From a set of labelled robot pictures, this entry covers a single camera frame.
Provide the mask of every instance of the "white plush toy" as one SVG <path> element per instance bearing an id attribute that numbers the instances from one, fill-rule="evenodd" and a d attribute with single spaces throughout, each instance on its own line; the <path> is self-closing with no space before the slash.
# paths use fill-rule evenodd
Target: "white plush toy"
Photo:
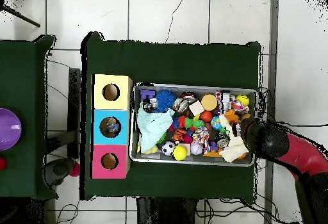
<path id="1" fill-rule="evenodd" d="M 224 115 L 220 115 L 220 123 L 223 127 L 225 127 L 230 137 L 229 145 L 220 152 L 220 155 L 224 158 L 224 160 L 231 163 L 235 159 L 239 158 L 244 153 L 249 151 L 243 144 L 242 137 L 234 136 L 233 128 L 231 127 L 231 125 L 227 121 L 227 118 Z"/>

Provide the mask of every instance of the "small cube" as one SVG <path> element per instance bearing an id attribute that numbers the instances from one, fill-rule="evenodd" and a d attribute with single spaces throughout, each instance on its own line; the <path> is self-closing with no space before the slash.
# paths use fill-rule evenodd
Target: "small cube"
<path id="1" fill-rule="evenodd" d="M 190 144 L 188 143 L 179 143 L 177 146 L 183 146 L 187 150 L 187 156 L 190 155 Z"/>
<path id="2" fill-rule="evenodd" d="M 194 116 L 197 116 L 205 111 L 201 102 L 199 102 L 198 100 L 196 100 L 196 102 L 194 102 L 193 104 L 190 104 L 189 109 L 193 113 Z"/>

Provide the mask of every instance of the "dark green tablecloth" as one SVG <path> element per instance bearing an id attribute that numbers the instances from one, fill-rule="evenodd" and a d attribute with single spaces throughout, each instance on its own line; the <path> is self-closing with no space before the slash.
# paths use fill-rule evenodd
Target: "dark green tablecloth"
<path id="1" fill-rule="evenodd" d="M 45 54 L 53 36 L 35 42 L 0 40 L 0 108 L 22 124 L 17 144 L 0 151 L 7 166 L 0 172 L 0 196 L 54 198 L 42 179 L 45 154 Z"/>
<path id="2" fill-rule="evenodd" d="M 102 41 L 98 33 L 81 44 L 83 75 L 91 87 L 92 74 L 129 76 L 134 83 L 185 84 L 258 89 L 260 45 L 150 44 Z M 90 179 L 90 102 L 86 92 L 85 176 L 80 190 L 91 196 L 176 196 L 253 199 L 254 167 L 195 166 L 132 162 L 126 179 Z"/>

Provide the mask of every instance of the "orange plush toy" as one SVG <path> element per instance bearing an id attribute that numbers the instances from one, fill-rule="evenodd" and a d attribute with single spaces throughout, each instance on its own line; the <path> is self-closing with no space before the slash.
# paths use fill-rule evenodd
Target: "orange plush toy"
<path id="1" fill-rule="evenodd" d="M 234 113 L 233 109 L 230 109 L 229 111 L 225 112 L 224 116 L 227 118 L 227 121 L 230 124 L 237 124 L 239 121 L 238 116 Z"/>

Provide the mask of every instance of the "yellow ball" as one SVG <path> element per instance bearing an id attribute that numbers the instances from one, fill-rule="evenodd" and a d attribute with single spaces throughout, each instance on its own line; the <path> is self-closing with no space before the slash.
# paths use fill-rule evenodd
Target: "yellow ball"
<path id="1" fill-rule="evenodd" d="M 248 106 L 248 105 L 249 105 L 249 98 L 248 98 L 248 96 L 246 96 L 246 95 L 238 95 L 238 96 L 236 97 L 236 100 L 237 100 L 238 102 L 241 102 L 241 104 L 242 104 L 243 106 Z"/>
<path id="2" fill-rule="evenodd" d="M 186 158 L 187 150 L 183 146 L 176 146 L 172 154 L 176 161 L 182 161 Z"/>

